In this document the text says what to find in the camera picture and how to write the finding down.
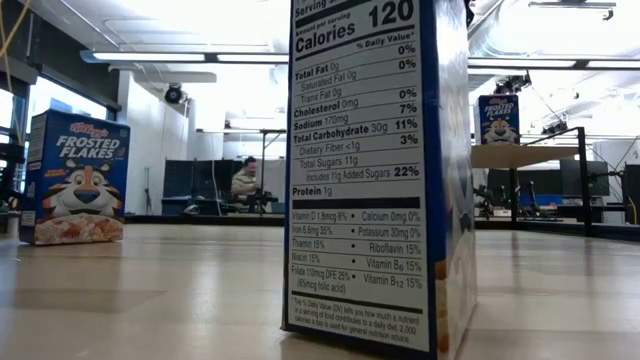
shelf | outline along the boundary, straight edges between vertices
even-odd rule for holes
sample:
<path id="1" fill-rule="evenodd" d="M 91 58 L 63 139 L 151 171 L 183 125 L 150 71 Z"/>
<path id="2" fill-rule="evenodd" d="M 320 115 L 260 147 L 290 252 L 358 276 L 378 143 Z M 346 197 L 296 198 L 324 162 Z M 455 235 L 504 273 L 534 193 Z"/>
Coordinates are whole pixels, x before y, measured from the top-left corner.
<path id="1" fill-rule="evenodd" d="M 577 154 L 577 146 L 479 145 L 471 148 L 471 165 L 475 169 L 517 169 Z"/>

nutrition facts label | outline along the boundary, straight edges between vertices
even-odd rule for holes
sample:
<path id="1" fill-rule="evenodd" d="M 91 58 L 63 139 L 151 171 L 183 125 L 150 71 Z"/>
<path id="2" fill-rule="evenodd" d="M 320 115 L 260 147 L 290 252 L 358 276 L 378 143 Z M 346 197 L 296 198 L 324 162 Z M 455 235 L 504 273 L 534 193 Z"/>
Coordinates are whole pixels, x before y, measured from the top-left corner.
<path id="1" fill-rule="evenodd" d="M 293 1 L 287 311 L 428 351 L 419 4 Z"/>

person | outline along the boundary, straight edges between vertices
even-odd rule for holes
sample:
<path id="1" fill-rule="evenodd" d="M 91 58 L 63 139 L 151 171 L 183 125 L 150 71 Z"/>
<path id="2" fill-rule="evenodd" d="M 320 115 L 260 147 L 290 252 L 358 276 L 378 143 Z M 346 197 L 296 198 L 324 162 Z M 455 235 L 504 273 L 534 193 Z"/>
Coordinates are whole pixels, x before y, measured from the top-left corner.
<path id="1" fill-rule="evenodd" d="M 246 200 L 248 195 L 254 195 L 258 189 L 256 174 L 258 162 L 253 156 L 244 160 L 242 169 L 231 179 L 231 193 L 239 200 Z"/>

wooden floor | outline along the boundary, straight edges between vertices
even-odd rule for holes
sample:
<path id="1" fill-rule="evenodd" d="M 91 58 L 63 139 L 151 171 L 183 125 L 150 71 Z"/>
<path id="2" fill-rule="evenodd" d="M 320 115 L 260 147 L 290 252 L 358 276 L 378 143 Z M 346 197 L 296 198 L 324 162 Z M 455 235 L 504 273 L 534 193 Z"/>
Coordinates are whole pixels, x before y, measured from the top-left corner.
<path id="1" fill-rule="evenodd" d="M 130 225 L 122 243 L 0 240 L 0 359 L 374 359 L 278 329 L 282 237 Z M 478 273 L 461 360 L 638 358 L 640 246 L 482 231 Z"/>

cereal box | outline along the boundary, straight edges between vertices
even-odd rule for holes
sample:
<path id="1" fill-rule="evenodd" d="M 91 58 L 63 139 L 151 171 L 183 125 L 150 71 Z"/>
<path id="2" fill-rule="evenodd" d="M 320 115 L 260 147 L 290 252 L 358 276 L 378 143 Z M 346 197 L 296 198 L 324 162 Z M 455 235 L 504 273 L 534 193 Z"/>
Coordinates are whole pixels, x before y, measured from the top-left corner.
<path id="1" fill-rule="evenodd" d="M 31 123 L 20 240 L 122 239 L 129 127 L 49 110 Z"/>
<path id="2" fill-rule="evenodd" d="M 475 118 L 476 144 L 520 144 L 518 95 L 480 96 L 475 106 Z"/>

